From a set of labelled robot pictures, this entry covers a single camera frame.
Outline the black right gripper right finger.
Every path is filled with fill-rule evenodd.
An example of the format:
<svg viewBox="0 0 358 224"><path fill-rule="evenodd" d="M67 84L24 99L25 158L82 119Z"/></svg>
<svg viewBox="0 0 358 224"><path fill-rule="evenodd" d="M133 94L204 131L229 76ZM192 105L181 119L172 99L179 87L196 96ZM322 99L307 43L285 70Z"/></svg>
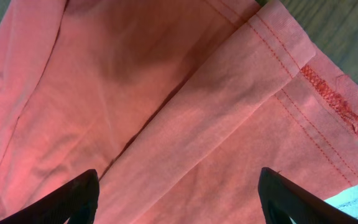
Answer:
<svg viewBox="0 0 358 224"><path fill-rule="evenodd" d="M331 206L269 167L261 169L258 193L268 224L358 224L358 219Z"/></svg>

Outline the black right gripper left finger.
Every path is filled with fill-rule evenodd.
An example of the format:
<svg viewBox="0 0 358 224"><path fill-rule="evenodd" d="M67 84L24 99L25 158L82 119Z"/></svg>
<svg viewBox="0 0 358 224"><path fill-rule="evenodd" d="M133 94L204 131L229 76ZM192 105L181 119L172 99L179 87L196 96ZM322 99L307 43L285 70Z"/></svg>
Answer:
<svg viewBox="0 0 358 224"><path fill-rule="evenodd" d="M98 174L89 169L0 224L93 224L98 198Z"/></svg>

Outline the red orange t-shirt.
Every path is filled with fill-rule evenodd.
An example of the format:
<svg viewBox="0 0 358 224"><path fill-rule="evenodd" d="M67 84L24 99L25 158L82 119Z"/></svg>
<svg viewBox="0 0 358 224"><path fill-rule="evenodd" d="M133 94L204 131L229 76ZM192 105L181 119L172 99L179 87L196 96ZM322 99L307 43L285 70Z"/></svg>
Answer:
<svg viewBox="0 0 358 224"><path fill-rule="evenodd" d="M358 184L358 85L279 1L12 1L0 220L88 169L96 223L262 223L260 170Z"/></svg>

